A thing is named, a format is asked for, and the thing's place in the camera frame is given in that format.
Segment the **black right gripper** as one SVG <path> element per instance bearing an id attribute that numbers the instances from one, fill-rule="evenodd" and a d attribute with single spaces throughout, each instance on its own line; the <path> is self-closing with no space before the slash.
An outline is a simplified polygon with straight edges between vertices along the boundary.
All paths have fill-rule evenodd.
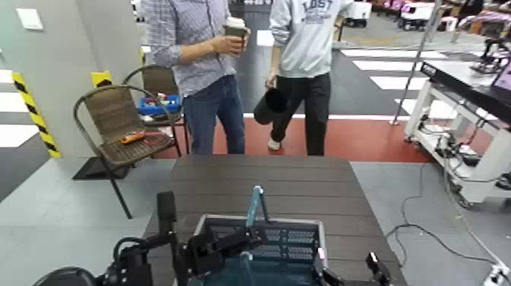
<path id="1" fill-rule="evenodd" d="M 313 277 L 317 285 L 321 286 L 390 286 L 392 284 L 390 271 L 374 252 L 367 255 L 365 262 L 373 274 L 373 281 L 344 280 L 326 266 L 325 250 L 318 248 L 313 263 Z"/>

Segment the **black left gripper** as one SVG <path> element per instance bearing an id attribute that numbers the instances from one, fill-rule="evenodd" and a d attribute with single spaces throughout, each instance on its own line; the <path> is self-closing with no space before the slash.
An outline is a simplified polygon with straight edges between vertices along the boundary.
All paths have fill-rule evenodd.
<path id="1" fill-rule="evenodd" d="M 224 268 L 235 259 L 251 262 L 254 252 L 265 242 L 265 231 L 247 227 L 213 241 L 207 234 L 194 235 L 177 247 L 177 284 L 187 285 Z"/>

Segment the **checked shirt person right hand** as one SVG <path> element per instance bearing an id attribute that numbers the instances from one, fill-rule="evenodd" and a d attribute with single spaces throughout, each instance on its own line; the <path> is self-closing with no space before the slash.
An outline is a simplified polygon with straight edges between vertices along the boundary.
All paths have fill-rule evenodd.
<path id="1" fill-rule="evenodd" d="M 250 29 L 245 29 L 241 37 L 239 36 L 219 36 L 211 41 L 211 46 L 214 52 L 218 54 L 228 54 L 231 56 L 239 56 L 247 48 Z"/>

